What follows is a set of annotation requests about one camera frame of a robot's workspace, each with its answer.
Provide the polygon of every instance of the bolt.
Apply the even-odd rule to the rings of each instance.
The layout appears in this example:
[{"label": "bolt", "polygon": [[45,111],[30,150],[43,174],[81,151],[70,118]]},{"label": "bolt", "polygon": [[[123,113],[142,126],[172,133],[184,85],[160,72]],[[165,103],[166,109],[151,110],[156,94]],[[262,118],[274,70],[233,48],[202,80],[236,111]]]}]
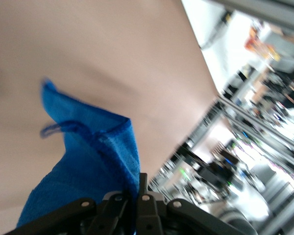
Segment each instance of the bolt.
[{"label": "bolt", "polygon": [[116,196],[114,200],[116,201],[122,201],[123,197],[121,195]]},{"label": "bolt", "polygon": [[82,202],[82,204],[80,204],[82,207],[87,207],[87,206],[89,206],[89,202]]},{"label": "bolt", "polygon": [[180,203],[179,201],[175,201],[175,202],[173,202],[173,206],[175,208],[180,208],[182,206],[182,203]]},{"label": "bolt", "polygon": [[150,197],[148,195],[142,196],[142,200],[143,201],[148,201],[149,199],[150,199]]}]

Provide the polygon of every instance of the black equipment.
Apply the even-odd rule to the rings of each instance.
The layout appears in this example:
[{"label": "black equipment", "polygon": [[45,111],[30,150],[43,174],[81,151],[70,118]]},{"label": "black equipment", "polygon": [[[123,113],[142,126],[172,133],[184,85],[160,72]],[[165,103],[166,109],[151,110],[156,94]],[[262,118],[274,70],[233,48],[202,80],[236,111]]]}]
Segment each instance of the black equipment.
[{"label": "black equipment", "polygon": [[136,203],[124,192],[110,192],[98,205],[81,198],[6,235],[127,235],[134,230],[137,235],[243,235],[186,200],[166,205],[161,194],[147,191],[145,173]]}]

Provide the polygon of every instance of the blue towel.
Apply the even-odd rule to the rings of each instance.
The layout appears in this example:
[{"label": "blue towel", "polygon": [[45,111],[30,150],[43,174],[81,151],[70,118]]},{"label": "blue towel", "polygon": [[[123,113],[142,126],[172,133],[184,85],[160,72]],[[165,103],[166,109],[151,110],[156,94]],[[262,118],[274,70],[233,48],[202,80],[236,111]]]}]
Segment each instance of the blue towel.
[{"label": "blue towel", "polygon": [[62,94],[48,80],[42,102],[56,124],[41,135],[63,132],[66,152],[31,192],[17,227],[81,197],[100,203],[106,193],[125,190],[135,199],[140,163],[130,119]]}]

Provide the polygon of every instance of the beige wall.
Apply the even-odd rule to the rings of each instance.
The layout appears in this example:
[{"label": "beige wall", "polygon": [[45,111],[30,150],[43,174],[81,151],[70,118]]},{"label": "beige wall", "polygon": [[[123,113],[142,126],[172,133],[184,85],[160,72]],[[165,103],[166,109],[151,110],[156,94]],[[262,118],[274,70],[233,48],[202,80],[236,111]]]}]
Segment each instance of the beige wall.
[{"label": "beige wall", "polygon": [[0,210],[23,205],[61,158],[42,77],[133,121],[152,175],[217,92],[177,0],[0,0]]}]

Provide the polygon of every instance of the green light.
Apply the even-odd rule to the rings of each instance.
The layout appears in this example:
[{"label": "green light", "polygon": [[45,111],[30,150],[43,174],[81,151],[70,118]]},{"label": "green light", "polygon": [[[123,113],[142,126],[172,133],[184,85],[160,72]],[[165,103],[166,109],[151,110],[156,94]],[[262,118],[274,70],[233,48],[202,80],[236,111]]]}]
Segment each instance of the green light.
[{"label": "green light", "polygon": [[186,174],[185,170],[183,170],[182,168],[180,168],[180,172],[182,173],[182,175],[188,179],[189,181],[191,181],[190,177]]}]

